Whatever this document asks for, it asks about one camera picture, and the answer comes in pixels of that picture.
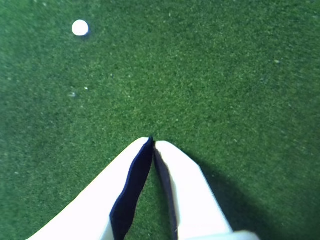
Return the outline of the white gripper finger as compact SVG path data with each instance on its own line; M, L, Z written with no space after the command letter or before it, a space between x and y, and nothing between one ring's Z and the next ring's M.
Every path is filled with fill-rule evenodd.
M32 240L123 240L131 228L154 152L152 137L123 150Z
M171 187L177 239L230 240L233 230L200 166L167 141L157 141L155 153Z

